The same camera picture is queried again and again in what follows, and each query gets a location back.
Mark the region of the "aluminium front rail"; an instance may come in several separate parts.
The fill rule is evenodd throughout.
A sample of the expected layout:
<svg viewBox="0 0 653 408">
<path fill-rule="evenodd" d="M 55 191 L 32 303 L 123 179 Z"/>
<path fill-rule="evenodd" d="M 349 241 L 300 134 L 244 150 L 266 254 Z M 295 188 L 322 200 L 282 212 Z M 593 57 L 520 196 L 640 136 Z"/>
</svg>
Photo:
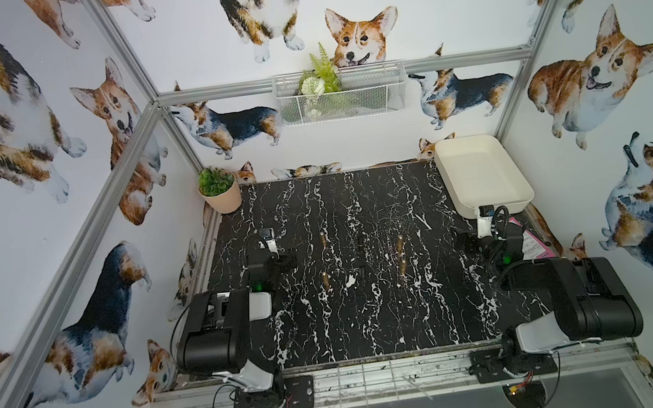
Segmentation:
<svg viewBox="0 0 653 408">
<path fill-rule="evenodd" d="M 441 354 L 395 358 L 376 363 L 315 370 L 312 378 L 312 405 L 291 399 L 282 408 L 355 408 L 374 404 L 429 398 L 468 390 L 520 383 L 520 378 L 503 378 L 482 383 L 470 374 L 469 348 Z M 561 375 L 626 367 L 635 356 L 627 341 L 575 346 L 561 350 Z M 234 408 L 230 390 L 203 386 L 161 394 L 152 408 Z"/>
</svg>

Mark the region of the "pink label card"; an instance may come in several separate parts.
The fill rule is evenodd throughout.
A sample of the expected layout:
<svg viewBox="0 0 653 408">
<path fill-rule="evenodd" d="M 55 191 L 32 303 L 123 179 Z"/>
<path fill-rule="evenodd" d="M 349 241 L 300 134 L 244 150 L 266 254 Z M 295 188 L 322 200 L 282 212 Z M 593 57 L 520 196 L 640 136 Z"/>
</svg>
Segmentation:
<svg viewBox="0 0 653 408">
<path fill-rule="evenodd" d="M 556 258 L 556 252 L 531 230 L 526 229 L 517 217 L 511 217 L 508 228 L 511 231 L 513 248 L 522 260 Z"/>
</svg>

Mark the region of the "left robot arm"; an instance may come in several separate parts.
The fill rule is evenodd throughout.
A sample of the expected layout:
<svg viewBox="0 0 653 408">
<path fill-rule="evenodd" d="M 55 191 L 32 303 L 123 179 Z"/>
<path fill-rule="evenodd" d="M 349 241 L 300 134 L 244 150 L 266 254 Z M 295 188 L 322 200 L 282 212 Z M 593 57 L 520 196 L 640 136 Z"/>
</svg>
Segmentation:
<svg viewBox="0 0 653 408">
<path fill-rule="evenodd" d="M 176 362 L 183 373 L 221 378 L 252 396 L 286 395 L 278 364 L 252 349 L 251 325 L 273 318 L 283 305 L 281 277 L 297 266 L 293 250 L 278 247 L 264 228 L 244 244 L 245 276 L 237 288 L 197 294 L 185 309 Z"/>
</svg>

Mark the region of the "cream rectangular tray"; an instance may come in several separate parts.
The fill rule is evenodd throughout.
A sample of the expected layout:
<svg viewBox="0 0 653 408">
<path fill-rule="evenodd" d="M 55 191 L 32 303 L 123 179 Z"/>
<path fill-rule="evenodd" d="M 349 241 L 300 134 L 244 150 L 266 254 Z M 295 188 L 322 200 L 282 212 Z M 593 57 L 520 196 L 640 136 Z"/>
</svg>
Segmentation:
<svg viewBox="0 0 653 408">
<path fill-rule="evenodd" d="M 476 219 L 482 206 L 504 205 L 513 215 L 535 191 L 502 144 L 491 135 L 438 142 L 434 161 L 458 214 Z"/>
</svg>

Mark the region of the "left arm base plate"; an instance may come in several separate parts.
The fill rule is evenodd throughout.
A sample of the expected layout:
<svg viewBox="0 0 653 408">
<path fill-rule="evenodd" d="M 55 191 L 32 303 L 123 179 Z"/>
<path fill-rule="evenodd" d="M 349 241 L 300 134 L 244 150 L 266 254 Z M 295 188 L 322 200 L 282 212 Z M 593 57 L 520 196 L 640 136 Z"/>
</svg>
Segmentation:
<svg viewBox="0 0 653 408">
<path fill-rule="evenodd" d="M 315 383 L 311 375 L 284 378 L 266 392 L 241 393 L 234 408 L 313 408 Z"/>
</svg>

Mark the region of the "potted green plant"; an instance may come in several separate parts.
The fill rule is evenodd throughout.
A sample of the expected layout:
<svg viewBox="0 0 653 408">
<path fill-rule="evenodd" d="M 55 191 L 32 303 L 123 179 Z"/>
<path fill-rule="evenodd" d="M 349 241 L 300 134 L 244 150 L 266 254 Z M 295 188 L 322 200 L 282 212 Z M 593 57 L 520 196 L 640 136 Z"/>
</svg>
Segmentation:
<svg viewBox="0 0 653 408">
<path fill-rule="evenodd" d="M 198 185 L 205 202 L 220 214 L 236 212 L 242 205 L 239 182 L 233 172 L 205 167 L 199 172 Z"/>
</svg>

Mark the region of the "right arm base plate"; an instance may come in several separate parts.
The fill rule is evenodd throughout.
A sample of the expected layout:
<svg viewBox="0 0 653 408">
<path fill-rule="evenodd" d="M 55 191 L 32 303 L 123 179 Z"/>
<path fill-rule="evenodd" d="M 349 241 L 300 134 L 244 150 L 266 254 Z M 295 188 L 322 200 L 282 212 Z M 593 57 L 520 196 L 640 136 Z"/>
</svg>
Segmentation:
<svg viewBox="0 0 653 408">
<path fill-rule="evenodd" d="M 550 354 L 512 354 L 501 350 L 470 352 L 471 365 L 467 371 L 481 384 L 520 380 L 533 376 L 552 374 L 558 366 Z"/>
</svg>

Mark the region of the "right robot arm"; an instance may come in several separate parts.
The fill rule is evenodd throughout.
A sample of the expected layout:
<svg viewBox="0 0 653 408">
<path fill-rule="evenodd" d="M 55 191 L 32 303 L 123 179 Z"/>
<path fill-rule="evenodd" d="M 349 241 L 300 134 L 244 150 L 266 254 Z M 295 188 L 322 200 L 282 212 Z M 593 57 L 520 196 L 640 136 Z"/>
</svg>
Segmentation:
<svg viewBox="0 0 653 408">
<path fill-rule="evenodd" d="M 480 207 L 475 225 L 453 235 L 462 249 L 481 255 L 495 289 L 550 296 L 550 311 L 505 331 L 498 354 L 481 367 L 520 375 L 563 348 L 641 335 L 643 315 L 607 259 L 526 258 L 525 228 L 504 205 Z"/>
</svg>

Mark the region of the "artificial fern with flower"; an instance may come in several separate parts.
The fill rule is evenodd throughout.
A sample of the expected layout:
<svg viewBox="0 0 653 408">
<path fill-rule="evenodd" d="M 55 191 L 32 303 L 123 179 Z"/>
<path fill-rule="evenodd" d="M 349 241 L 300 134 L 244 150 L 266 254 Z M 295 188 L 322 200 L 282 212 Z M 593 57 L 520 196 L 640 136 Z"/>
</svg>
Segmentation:
<svg viewBox="0 0 653 408">
<path fill-rule="evenodd" d="M 337 67 L 325 47 L 318 47 L 317 54 L 309 54 L 312 68 L 303 72 L 296 92 L 304 117 L 313 121 L 336 114 L 343 105 Z"/>
</svg>

